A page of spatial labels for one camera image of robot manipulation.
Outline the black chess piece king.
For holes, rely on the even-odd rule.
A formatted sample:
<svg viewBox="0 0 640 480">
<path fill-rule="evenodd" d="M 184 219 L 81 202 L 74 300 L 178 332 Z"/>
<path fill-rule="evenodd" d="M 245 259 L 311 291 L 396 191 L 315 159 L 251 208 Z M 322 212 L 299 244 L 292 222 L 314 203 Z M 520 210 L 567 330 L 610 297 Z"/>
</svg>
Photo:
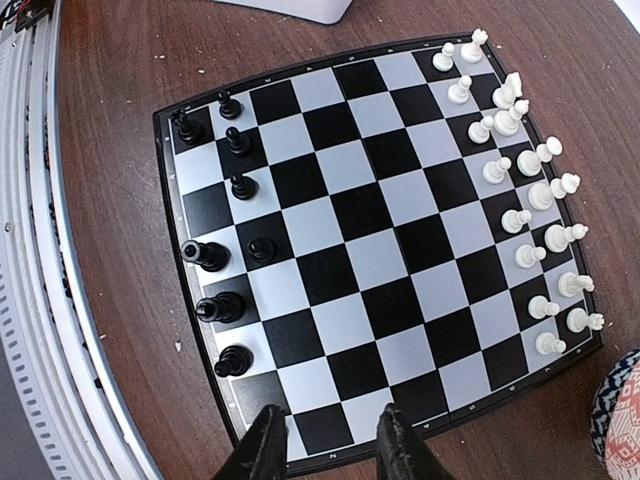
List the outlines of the black chess piece king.
<svg viewBox="0 0 640 480">
<path fill-rule="evenodd" d="M 221 292 L 196 303 L 196 316 L 205 323 L 229 324 L 241 319 L 245 310 L 246 302 L 237 292 Z"/>
</svg>

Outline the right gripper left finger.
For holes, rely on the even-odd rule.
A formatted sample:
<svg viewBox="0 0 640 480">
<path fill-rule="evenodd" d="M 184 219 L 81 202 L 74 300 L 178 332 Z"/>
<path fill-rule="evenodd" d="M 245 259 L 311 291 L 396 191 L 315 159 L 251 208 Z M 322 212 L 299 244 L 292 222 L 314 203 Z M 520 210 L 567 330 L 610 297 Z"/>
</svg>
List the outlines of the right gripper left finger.
<svg viewBox="0 0 640 480">
<path fill-rule="evenodd" d="M 284 411 L 266 405 L 213 479 L 285 479 L 287 437 Z"/>
</svg>

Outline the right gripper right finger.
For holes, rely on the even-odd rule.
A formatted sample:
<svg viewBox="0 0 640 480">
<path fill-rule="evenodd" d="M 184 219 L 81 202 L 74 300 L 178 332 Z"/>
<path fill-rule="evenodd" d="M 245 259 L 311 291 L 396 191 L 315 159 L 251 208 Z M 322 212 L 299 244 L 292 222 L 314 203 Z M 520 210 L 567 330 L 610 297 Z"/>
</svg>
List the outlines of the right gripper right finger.
<svg viewBox="0 0 640 480">
<path fill-rule="evenodd" d="M 394 404 L 384 407 L 376 429 L 378 479 L 449 479 L 425 442 Z"/>
</svg>

